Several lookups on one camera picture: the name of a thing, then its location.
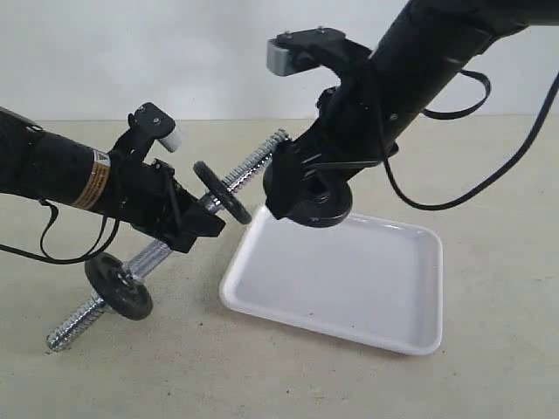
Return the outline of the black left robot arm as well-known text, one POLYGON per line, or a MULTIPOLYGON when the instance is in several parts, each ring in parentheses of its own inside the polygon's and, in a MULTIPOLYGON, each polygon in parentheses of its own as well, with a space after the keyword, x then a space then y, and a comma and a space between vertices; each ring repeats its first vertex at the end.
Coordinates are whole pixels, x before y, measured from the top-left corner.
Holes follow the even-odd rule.
POLYGON ((145 163, 153 144, 171 148, 175 121, 151 102, 128 116, 128 130, 99 151, 1 111, 1 191, 62 203, 130 224, 186 253, 199 237, 216 237, 224 221, 174 177, 165 162, 145 163))

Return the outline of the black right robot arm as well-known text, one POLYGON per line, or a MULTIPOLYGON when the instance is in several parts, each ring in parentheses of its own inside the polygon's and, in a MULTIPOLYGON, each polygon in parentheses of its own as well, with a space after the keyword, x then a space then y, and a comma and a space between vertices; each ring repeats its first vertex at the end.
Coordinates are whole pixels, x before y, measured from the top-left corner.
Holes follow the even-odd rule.
POLYGON ((419 116, 456 120, 430 102, 468 62, 531 26, 558 22, 555 1, 409 1, 376 47, 332 28, 283 33, 269 40, 269 71, 286 77, 325 67, 339 79, 325 89, 317 119, 296 140, 278 145, 264 175, 266 207, 277 219, 325 228, 353 205, 349 181, 388 166, 397 137, 419 116))

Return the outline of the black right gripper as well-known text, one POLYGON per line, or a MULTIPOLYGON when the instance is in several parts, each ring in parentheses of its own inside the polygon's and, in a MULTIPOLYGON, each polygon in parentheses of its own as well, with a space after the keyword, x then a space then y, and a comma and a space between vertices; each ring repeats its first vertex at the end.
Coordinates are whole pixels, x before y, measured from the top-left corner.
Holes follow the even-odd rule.
POLYGON ((280 220, 317 220, 307 183, 330 177, 346 182, 383 165, 398 151, 400 98, 379 85, 340 85, 318 100, 319 116, 295 141, 273 151, 264 176, 266 207, 280 220))

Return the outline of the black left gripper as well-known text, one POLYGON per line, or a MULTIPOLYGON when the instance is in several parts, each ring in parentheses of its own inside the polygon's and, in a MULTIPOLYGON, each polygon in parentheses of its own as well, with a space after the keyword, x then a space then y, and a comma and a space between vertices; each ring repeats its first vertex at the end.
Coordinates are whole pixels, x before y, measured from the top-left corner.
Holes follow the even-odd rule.
POLYGON ((148 165, 115 149, 107 183, 107 216, 130 224, 173 251, 188 253, 200 237, 218 237, 225 222, 174 179, 163 161, 148 165))

